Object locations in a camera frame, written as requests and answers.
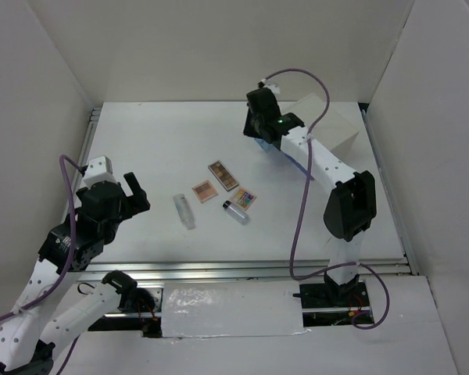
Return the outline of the light blue drawer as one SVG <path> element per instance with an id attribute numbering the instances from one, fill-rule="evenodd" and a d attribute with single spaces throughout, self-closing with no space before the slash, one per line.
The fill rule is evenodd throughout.
<path id="1" fill-rule="evenodd" d="M 267 143 L 263 139 L 255 138 L 254 141 L 264 150 L 265 152 L 270 152 L 274 146 L 270 143 Z"/>

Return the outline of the clear plastic bottle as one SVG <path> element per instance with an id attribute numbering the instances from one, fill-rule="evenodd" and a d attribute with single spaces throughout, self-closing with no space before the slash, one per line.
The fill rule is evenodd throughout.
<path id="1" fill-rule="evenodd" d="M 175 195 L 173 201 L 183 226 L 188 230 L 194 230 L 195 218 L 184 194 Z"/>

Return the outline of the small bottle black cap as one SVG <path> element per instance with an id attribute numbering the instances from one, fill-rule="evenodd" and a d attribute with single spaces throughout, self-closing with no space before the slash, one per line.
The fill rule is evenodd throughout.
<path id="1" fill-rule="evenodd" d="M 248 214 L 233 202 L 227 200 L 223 203 L 222 207 L 231 218 L 241 225 L 246 225 L 249 222 Z"/>

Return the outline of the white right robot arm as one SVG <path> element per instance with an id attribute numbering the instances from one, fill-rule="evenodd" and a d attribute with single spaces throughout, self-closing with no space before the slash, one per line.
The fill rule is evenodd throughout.
<path id="1" fill-rule="evenodd" d="M 247 95 L 243 134 L 261 139 L 306 169 L 328 195 L 323 221 L 334 248 L 324 275 L 324 296 L 332 305 L 350 299 L 359 280 L 360 248 L 377 215 L 375 180 L 358 172 L 322 145 L 292 112 L 282 114 L 274 93 L 259 87 Z"/>

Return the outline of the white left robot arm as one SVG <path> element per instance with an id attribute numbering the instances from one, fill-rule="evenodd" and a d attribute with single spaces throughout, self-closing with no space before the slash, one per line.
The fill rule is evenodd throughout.
<path id="1" fill-rule="evenodd" d="M 47 374 L 60 352 L 106 313 L 154 306 L 136 280 L 114 270 L 81 302 L 54 315 L 80 272 L 114 241 L 119 225 L 150 209 L 135 175 L 126 173 L 124 179 L 131 195 L 109 180 L 69 195 L 67 217 L 48 233 L 26 287 L 0 319 L 0 374 Z"/>

